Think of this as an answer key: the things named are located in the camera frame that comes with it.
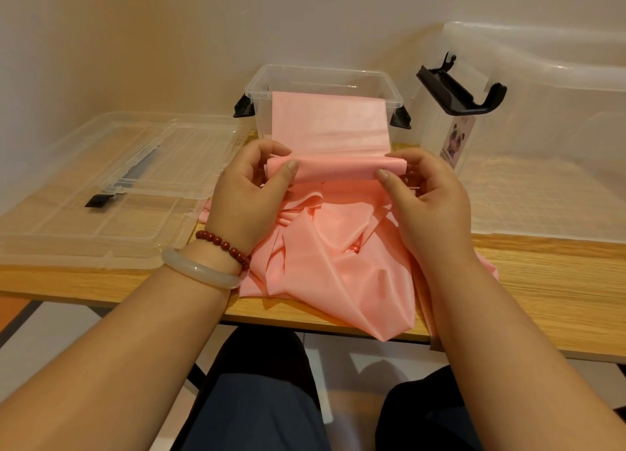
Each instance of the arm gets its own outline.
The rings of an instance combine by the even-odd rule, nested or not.
[[[390,154],[407,182],[379,173],[403,240],[431,289],[434,319],[487,450],[618,450],[626,425],[579,376],[473,252],[470,203],[445,162],[419,149]]]
[[[295,168],[263,188],[279,143],[247,145],[215,189],[207,230],[249,254],[270,231]],[[224,273],[240,265],[193,241],[186,257]],[[143,450],[165,420],[187,373],[222,316],[230,291],[162,266],[59,357],[0,404],[2,449]]]

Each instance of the table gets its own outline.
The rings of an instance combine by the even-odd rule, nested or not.
[[[515,235],[474,235],[473,240],[498,267],[505,288],[567,357],[626,363],[626,245]],[[1,266],[0,294],[113,307],[149,273]],[[234,293],[222,320],[364,335],[298,301]],[[429,343],[419,313],[413,329],[396,339]]]

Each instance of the person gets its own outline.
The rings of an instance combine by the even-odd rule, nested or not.
[[[219,178],[207,230],[250,254],[274,225],[297,170],[296,162],[285,164],[262,185],[263,163],[289,153],[269,140],[245,146]],[[406,159],[410,173],[376,176],[431,290],[451,365],[443,375],[454,390],[446,394],[437,386],[447,380],[441,376],[397,386],[383,405],[377,447],[471,445],[446,435],[437,410],[427,409],[437,401],[446,402],[440,409],[453,409],[462,401],[480,439],[471,448],[624,449],[619,417],[478,262],[468,195],[453,171],[417,148],[389,155]],[[419,187],[418,194],[406,184]],[[223,273],[241,268],[206,241],[181,253]],[[166,265],[156,270],[0,405],[0,448],[149,449],[229,294]],[[239,327],[209,371],[174,449],[329,449],[309,364],[294,337]]]

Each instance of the white wall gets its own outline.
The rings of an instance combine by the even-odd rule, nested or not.
[[[623,0],[0,0],[0,177],[96,113],[230,114],[265,62],[413,82],[450,20],[626,30]]]

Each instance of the white jade bangle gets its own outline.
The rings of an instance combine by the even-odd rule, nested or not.
[[[201,265],[178,253],[178,250],[167,248],[161,253],[163,263],[173,270],[217,288],[235,289],[239,287],[241,278],[234,274],[223,273],[208,266]]]

